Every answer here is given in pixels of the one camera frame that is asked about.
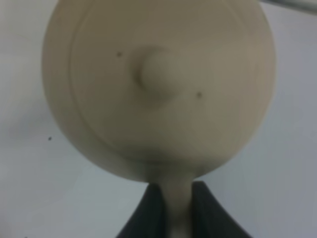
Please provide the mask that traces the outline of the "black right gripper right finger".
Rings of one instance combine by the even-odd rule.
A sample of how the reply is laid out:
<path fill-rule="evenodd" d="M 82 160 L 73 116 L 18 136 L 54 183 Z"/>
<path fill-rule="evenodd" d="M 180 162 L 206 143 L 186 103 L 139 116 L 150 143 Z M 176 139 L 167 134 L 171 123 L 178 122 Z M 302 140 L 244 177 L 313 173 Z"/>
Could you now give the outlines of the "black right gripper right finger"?
<path fill-rule="evenodd" d="M 192 237 L 250 238 L 226 212 L 203 181 L 192 184 Z"/>

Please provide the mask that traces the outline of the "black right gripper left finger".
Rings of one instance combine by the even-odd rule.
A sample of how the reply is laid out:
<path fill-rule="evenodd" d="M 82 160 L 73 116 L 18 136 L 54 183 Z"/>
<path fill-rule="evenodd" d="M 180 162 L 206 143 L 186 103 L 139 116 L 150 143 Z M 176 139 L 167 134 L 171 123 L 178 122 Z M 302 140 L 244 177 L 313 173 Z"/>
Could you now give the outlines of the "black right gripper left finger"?
<path fill-rule="evenodd" d="M 163 195 L 157 184 L 149 184 L 118 238 L 166 238 L 167 214 Z"/>

